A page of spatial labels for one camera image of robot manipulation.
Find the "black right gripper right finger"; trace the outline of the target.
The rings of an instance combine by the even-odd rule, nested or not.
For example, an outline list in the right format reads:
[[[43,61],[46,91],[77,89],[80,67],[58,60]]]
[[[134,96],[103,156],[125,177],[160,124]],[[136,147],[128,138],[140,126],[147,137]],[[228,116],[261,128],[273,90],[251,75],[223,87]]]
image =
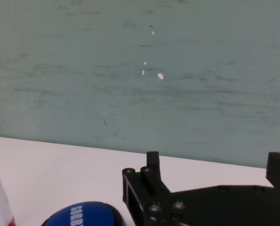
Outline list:
[[[266,178],[276,189],[280,189],[280,153],[279,152],[268,153]]]

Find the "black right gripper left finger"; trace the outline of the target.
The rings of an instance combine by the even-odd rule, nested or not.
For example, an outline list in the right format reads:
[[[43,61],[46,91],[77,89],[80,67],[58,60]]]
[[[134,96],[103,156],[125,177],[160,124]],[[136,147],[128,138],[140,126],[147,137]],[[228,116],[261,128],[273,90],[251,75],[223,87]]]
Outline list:
[[[161,180],[158,152],[146,153],[146,165],[139,172],[122,170],[123,202],[136,226],[165,226],[169,189]]]

